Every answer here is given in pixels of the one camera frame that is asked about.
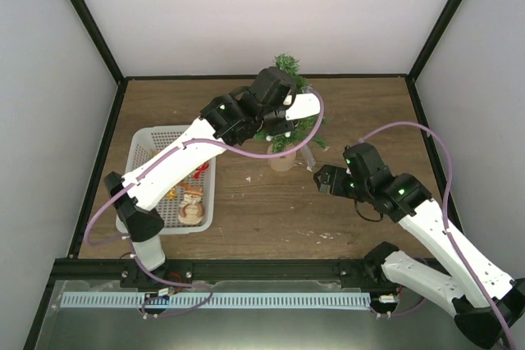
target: wood surface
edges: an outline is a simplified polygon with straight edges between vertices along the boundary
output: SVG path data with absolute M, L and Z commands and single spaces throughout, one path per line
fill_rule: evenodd
M 116 124 L 103 175 L 123 173 L 131 139 L 137 130 L 157 125 L 188 125 L 209 101 L 249 80 L 130 81 Z M 328 122 L 320 130 L 330 149 L 310 144 L 323 164 L 344 166 L 347 144 L 375 128 L 396 120 L 416 120 L 405 82 L 401 78 L 311 80 L 322 95 Z M 393 174 L 409 172 L 438 196 L 427 151 L 419 130 L 397 127 L 369 140 Z M 265 152 L 266 142 L 249 141 L 243 148 Z M 107 201 L 98 186 L 92 215 Z M 376 218 L 363 207 L 363 213 Z M 91 234 L 94 241 L 117 234 L 115 211 L 106 211 Z M 430 253 L 409 233 L 388 218 L 369 223 L 357 216 L 353 202 L 317 191 L 313 173 L 300 153 L 297 166 L 285 173 L 266 161 L 226 152 L 217 158 L 216 195 L 212 225 L 201 233 L 162 236 L 170 258 L 271 259 L 361 258 L 382 241 L 408 254 Z M 80 257 L 116 258 L 129 252 L 127 242 L 91 248 L 83 245 Z

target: small christmas tree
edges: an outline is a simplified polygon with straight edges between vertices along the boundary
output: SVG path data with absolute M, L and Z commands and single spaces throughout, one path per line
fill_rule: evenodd
M 275 65 L 280 70 L 292 76 L 297 87 L 297 93 L 304 93 L 304 90 L 309 86 L 308 80 L 302 75 L 299 75 L 299 61 L 291 55 L 282 53 L 275 58 Z M 272 139 L 272 152 L 284 152 L 288 145 L 297 144 L 306 139 L 310 129 L 315 125 L 317 115 L 308 118 L 299 119 L 295 123 L 295 129 L 291 132 L 291 136 L 286 138 L 284 134 L 276 135 Z M 258 141 L 266 140 L 267 132 L 265 130 L 259 131 L 255 134 L 255 139 Z M 314 136 L 312 139 L 321 148 L 326 148 L 326 142 L 321 137 Z

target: black frame bar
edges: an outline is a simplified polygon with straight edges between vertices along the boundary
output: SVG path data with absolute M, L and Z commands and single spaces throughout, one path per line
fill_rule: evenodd
M 48 309 L 49 301 L 53 294 L 53 287 L 57 280 L 121 280 L 126 287 L 143 288 L 151 285 L 147 279 L 141 276 L 137 266 L 132 260 L 113 259 L 79 259 L 78 253 L 84 236 L 85 227 L 94 203 L 98 183 L 102 177 L 103 167 L 107 152 L 112 141 L 121 105 L 124 100 L 128 81 L 130 80 L 223 80 L 223 79 L 252 79 L 254 75 L 171 75 L 171 76 L 131 76 L 124 77 L 116 63 L 106 41 L 100 32 L 91 12 L 84 0 L 70 0 L 80 20 L 89 33 L 89 36 L 98 49 L 100 56 L 106 63 L 118 89 L 112 104 L 106 129 L 104 130 L 102 142 L 98 150 L 93 173 L 89 180 L 88 189 L 80 211 L 79 220 L 71 240 L 69 258 L 57 259 L 53 265 L 48 283 L 43 291 L 42 300 L 39 304 L 36 316 L 25 342 L 24 349 L 32 349 L 36 346 L 39 332 Z M 446 27 L 452 20 L 454 13 L 462 0 L 448 0 L 441 12 L 434 28 L 432 29 L 425 45 L 418 55 L 408 75 L 399 74 L 336 74 L 336 75 L 306 75 L 307 78 L 404 78 L 407 84 L 410 98 L 418 118 L 418 122 L 428 126 L 418 91 L 416 80 L 427 64 L 432 52 L 436 48 Z M 425 147 L 431 162 L 434 176 L 441 195 L 445 188 L 445 172 L 441 165 L 436 145 L 432 138 L 422 134 Z M 450 220 L 461 229 L 454 201 L 450 198 L 449 204 Z M 431 266 L 441 269 L 436 260 L 429 261 Z M 213 260 L 213 261 L 190 261 L 190 260 L 167 260 L 168 266 L 178 270 L 192 270 L 194 280 L 340 280 L 341 286 L 346 288 L 357 288 L 370 292 L 383 292 L 393 289 L 391 283 L 376 283 L 366 274 L 364 260 Z

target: plant pot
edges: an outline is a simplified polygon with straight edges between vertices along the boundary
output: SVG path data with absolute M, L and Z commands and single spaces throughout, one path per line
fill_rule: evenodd
M 286 147 L 286 151 L 291 149 L 294 145 L 291 143 Z M 268 147 L 267 153 L 273 153 L 272 152 L 273 145 L 270 145 Z M 279 172 L 288 171 L 290 168 L 294 166 L 295 158 L 297 157 L 297 152 L 293 152 L 290 155 L 276 157 L 275 159 L 268 159 L 268 164 L 270 167 Z

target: white plastic basket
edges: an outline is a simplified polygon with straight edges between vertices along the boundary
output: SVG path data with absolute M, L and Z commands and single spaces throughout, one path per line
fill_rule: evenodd
M 142 166 L 153 157 L 153 151 L 161 151 L 170 143 L 178 139 L 188 129 L 183 126 L 157 126 L 141 129 L 135 133 L 131 140 L 130 154 L 126 163 L 126 172 Z M 208 162 L 209 167 L 200 174 L 196 180 L 192 171 L 184 182 L 192 186 L 203 187 L 204 217 L 198 225 L 185 225 L 179 221 L 179 204 L 184 197 L 184 189 L 176 187 L 176 198 L 162 198 L 158 202 L 158 214 L 164 220 L 164 228 L 160 235 L 188 234 L 205 231 L 212 223 L 213 200 L 215 198 L 215 157 Z M 117 217 L 116 227 L 121 233 L 127 232 L 124 223 Z

